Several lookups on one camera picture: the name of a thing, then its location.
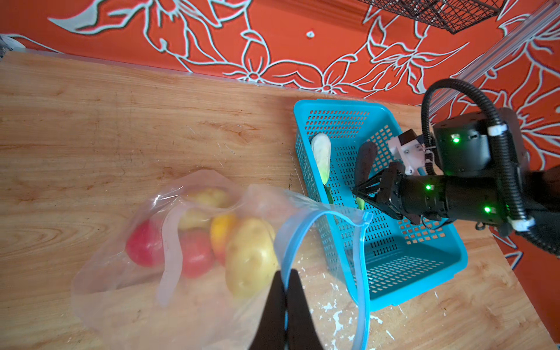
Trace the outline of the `clear zip top bag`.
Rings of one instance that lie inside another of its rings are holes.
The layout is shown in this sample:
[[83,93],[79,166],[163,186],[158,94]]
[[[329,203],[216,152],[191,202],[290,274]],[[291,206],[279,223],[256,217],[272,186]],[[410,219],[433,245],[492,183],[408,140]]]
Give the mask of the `clear zip top bag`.
[[309,233],[349,230],[332,274],[357,305],[353,349],[370,306],[362,243],[372,217],[213,170],[173,181],[78,272],[71,305],[111,349],[322,349],[296,255]]

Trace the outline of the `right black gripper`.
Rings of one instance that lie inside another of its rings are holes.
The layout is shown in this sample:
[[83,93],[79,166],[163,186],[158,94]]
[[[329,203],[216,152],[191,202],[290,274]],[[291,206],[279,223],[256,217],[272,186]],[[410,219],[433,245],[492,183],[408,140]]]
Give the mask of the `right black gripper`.
[[382,172],[356,185],[352,193],[359,210],[364,211],[369,204],[393,219],[405,217],[415,225],[421,224],[422,218],[465,220],[486,225],[507,222],[503,196],[492,178],[407,176],[404,165],[393,162]]

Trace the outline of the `yellow potato toy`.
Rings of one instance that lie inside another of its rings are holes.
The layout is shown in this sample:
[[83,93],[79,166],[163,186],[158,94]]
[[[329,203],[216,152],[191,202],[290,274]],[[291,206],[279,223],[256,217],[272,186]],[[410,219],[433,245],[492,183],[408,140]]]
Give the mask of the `yellow potato toy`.
[[178,229],[181,233],[191,230],[208,232],[215,209],[225,209],[232,204],[232,196],[222,188],[204,188],[185,193],[179,197],[182,203],[192,204],[179,219]]
[[265,220],[250,217],[240,221],[226,246],[225,282],[234,297],[254,297],[267,287],[276,271],[276,232]]

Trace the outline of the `dark eggplant toy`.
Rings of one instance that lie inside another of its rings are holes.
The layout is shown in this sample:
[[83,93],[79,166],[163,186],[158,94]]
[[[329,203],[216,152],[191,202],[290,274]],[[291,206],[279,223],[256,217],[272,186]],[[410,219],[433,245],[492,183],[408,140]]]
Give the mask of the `dark eggplant toy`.
[[365,183],[370,178],[370,172],[375,163],[378,146],[372,141],[363,143],[357,153],[357,161],[354,169],[354,185]]

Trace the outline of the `red apple toy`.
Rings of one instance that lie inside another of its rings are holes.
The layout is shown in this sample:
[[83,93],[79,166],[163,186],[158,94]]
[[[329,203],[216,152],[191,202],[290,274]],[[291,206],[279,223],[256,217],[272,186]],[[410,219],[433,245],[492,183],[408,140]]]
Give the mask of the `red apple toy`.
[[196,279],[208,273],[214,266],[215,257],[209,233],[193,229],[179,238],[182,249],[182,276]]
[[137,265],[154,268],[164,263],[163,239],[152,220],[145,220],[129,236],[125,251]]

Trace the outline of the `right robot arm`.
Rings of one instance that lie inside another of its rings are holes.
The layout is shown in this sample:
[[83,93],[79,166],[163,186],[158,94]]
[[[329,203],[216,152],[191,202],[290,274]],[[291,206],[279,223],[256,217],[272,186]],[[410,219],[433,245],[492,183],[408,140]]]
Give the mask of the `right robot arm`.
[[[442,89],[466,96],[477,112],[430,122],[430,102]],[[395,159],[372,174],[373,153],[360,147],[353,194],[389,217],[436,227],[457,220],[515,233],[559,254],[559,168],[529,170],[516,113],[498,108],[474,85],[447,78],[433,83],[421,103],[421,131],[397,138]]]

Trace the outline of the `red yellow mango toy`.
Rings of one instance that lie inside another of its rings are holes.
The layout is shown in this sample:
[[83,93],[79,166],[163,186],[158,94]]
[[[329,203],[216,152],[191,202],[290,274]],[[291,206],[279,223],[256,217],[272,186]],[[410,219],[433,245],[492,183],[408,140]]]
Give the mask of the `red yellow mango toy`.
[[233,234],[238,224],[238,217],[235,213],[221,214],[215,217],[210,226],[210,240],[214,256],[221,264],[225,264],[226,246],[230,236]]

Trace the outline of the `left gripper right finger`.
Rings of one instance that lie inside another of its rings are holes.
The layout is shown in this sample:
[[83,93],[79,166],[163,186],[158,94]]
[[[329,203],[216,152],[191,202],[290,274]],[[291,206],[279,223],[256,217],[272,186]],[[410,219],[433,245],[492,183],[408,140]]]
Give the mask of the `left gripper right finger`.
[[323,350],[316,333],[306,295],[299,273],[292,269],[288,280],[286,295],[286,349]]

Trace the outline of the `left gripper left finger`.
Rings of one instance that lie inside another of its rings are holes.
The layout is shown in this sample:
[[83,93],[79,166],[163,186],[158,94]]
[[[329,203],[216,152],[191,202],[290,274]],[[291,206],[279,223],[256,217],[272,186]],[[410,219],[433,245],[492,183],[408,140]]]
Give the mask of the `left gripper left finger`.
[[281,272],[277,271],[268,293],[257,332],[249,349],[285,349],[287,345],[286,317],[287,297]]

